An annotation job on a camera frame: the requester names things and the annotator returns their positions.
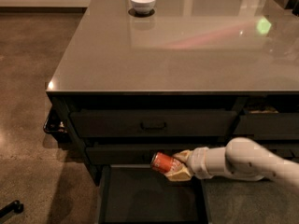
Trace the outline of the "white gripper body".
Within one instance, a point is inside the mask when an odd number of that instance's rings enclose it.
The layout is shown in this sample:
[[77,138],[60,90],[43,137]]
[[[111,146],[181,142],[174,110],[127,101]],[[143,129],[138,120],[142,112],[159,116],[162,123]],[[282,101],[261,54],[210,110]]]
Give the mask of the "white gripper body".
[[187,166],[192,174],[198,179],[210,179],[212,175],[206,168],[207,147],[198,147],[191,151],[187,159]]

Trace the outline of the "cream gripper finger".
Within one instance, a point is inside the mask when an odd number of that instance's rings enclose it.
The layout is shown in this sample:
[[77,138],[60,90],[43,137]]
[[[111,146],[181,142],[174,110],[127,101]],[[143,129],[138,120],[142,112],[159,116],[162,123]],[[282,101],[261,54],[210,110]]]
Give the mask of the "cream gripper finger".
[[192,154],[192,151],[187,149],[187,150],[183,150],[179,153],[174,154],[173,157],[175,159],[179,160],[180,162],[186,163],[191,154]]
[[172,182],[184,182],[192,179],[192,173],[185,165],[182,165],[178,170],[169,171],[165,176]]

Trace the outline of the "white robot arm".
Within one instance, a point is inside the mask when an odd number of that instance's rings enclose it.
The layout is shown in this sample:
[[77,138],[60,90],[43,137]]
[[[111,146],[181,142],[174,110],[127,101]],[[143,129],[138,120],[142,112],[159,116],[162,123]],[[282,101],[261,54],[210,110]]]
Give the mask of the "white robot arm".
[[244,181],[266,177],[294,192],[299,191],[299,164],[280,158],[248,138],[234,138],[225,147],[183,150],[173,157],[181,166],[165,174],[170,181],[189,181],[193,176],[198,179],[223,176]]

